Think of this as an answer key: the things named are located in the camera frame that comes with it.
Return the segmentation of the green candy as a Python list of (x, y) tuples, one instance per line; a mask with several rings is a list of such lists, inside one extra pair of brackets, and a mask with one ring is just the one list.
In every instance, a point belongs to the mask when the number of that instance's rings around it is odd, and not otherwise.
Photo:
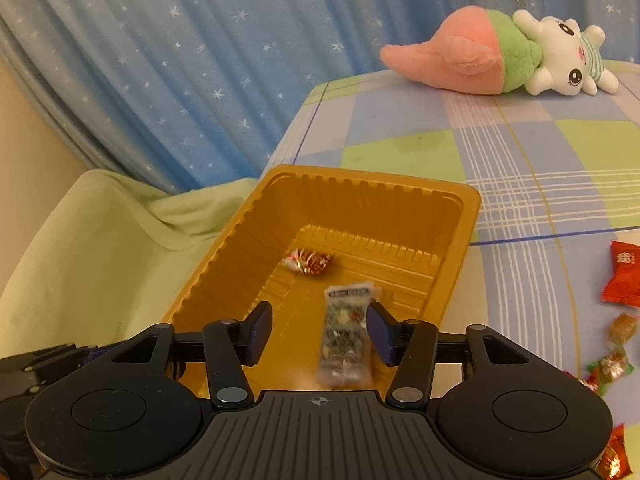
[(587, 366), (589, 377), (588, 385), (599, 396), (604, 396), (608, 387), (634, 371), (634, 367), (628, 360), (624, 347), (618, 347), (608, 352), (606, 356)]

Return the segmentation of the clear nut snack packet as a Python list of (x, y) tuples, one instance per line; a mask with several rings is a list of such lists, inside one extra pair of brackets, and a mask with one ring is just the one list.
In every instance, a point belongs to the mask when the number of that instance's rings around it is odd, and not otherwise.
[(372, 282), (330, 286), (324, 292), (318, 383), (326, 389), (366, 388), (372, 384), (369, 304), (380, 289)]

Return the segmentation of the plaid tablecloth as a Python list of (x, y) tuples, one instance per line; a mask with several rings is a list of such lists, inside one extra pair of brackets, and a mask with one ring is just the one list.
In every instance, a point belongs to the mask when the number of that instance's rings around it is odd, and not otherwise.
[(608, 352), (613, 240), (639, 239), (639, 67), (615, 94), (465, 96), (391, 72), (318, 84), (269, 165), (406, 174), (476, 188), (476, 230), (442, 322), (504, 333), (570, 374)]

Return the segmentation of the orange plastic tray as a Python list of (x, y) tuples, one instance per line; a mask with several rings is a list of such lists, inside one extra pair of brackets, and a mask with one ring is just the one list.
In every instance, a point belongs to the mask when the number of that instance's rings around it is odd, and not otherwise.
[[(250, 386), (318, 388), (324, 292), (372, 282), (400, 320), (442, 322), (475, 221), (480, 193), (463, 183), (397, 174), (279, 166), (227, 226), (166, 313), (178, 332), (273, 308), (272, 333)], [(319, 275), (281, 260), (295, 248), (333, 256)]]

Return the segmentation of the brown candy clear wrapper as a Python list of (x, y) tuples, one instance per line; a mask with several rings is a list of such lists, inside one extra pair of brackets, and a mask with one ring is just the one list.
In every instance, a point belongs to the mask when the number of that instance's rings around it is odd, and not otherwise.
[(638, 316), (621, 313), (608, 326), (608, 341), (616, 346), (623, 346), (637, 333), (638, 326)]

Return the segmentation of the red square snack pouch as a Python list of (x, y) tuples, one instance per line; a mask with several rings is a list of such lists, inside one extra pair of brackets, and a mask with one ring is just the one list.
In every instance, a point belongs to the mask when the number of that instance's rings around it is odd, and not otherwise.
[(613, 276), (605, 285), (601, 299), (610, 304), (640, 308), (640, 247), (613, 240)]

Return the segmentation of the blue star curtain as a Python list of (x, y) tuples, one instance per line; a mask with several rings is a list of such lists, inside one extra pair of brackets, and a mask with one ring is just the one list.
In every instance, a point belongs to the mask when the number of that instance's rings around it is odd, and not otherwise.
[(257, 176), (313, 86), (468, 4), (597, 24), (607, 58), (639, 57), (639, 0), (1, 0), (1, 56), (87, 166), (182, 192)]

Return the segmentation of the pink carrot bunny plush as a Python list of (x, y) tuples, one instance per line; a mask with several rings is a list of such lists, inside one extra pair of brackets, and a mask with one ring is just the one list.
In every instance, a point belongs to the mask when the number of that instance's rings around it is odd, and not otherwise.
[(519, 88), (531, 96), (599, 91), (614, 94), (620, 83), (603, 62), (605, 32), (580, 28), (569, 18), (541, 20), (524, 9), (508, 15), (465, 6), (448, 15), (431, 39), (420, 44), (386, 44), (383, 64), (420, 84), (465, 94), (498, 96)]

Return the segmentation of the red twisted candy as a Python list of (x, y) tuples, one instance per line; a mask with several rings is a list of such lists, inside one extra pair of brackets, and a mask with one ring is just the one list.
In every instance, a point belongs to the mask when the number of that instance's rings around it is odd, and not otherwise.
[(281, 260), (281, 264), (294, 273), (319, 275), (326, 270), (332, 259), (333, 256), (325, 252), (295, 248)]

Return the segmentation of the green cloth covered sofa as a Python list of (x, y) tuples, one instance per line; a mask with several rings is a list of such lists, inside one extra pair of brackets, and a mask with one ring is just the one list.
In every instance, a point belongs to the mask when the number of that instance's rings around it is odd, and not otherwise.
[(170, 195), (111, 171), (83, 174), (2, 292), (2, 356), (110, 344), (160, 322), (255, 185)]

